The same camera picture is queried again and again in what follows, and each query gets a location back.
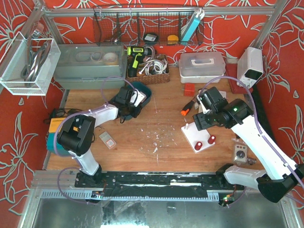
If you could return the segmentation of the red spring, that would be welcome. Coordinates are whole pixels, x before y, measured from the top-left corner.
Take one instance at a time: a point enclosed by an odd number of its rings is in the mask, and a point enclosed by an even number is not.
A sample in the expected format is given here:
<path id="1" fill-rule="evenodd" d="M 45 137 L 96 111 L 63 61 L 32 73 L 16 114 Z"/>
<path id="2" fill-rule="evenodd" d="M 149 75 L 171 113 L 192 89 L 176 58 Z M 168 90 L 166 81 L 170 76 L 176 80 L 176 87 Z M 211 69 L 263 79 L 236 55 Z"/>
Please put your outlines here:
<path id="1" fill-rule="evenodd" d="M 197 142 L 194 146 L 194 149 L 196 151 L 199 151 L 202 148 L 202 146 L 203 146 L 202 142 Z"/>
<path id="2" fill-rule="evenodd" d="M 215 140 L 216 140 L 216 136 L 211 135 L 208 139 L 208 144 L 213 144 L 215 142 Z"/>

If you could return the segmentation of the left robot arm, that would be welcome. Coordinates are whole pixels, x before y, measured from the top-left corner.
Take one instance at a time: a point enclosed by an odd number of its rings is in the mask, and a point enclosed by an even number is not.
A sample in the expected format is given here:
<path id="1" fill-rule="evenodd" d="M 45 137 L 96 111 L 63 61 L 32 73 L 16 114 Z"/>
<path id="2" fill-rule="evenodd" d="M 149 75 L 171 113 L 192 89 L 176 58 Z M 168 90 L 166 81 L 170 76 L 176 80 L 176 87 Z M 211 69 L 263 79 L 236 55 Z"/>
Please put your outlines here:
<path id="1" fill-rule="evenodd" d="M 95 128 L 116 119 L 123 123 L 136 118 L 149 103 L 151 95 L 149 88 L 136 82 L 121 87 L 117 95 L 101 107 L 69 115 L 55 132 L 54 150 L 57 150 L 58 143 L 77 160 L 82 173 L 96 178 L 102 168 L 91 152 Z"/>

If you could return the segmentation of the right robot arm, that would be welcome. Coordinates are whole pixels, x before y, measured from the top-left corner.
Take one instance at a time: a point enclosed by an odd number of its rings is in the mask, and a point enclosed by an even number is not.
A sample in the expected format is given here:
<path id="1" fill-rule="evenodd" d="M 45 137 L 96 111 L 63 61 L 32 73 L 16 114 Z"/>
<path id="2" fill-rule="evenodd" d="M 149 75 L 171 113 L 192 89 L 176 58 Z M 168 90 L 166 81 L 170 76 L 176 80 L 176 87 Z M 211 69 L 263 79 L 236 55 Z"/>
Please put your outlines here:
<path id="1" fill-rule="evenodd" d="M 229 103 L 217 88 L 199 95 L 198 100 L 207 109 L 194 115 L 198 131 L 213 126 L 231 129 L 251 149 L 263 165 L 262 170 L 238 167 L 228 163 L 217 170 L 221 185 L 242 185 L 258 190 L 267 200 L 277 203 L 304 178 L 303 164 L 290 159 L 261 127 L 256 109 L 241 99 Z"/>

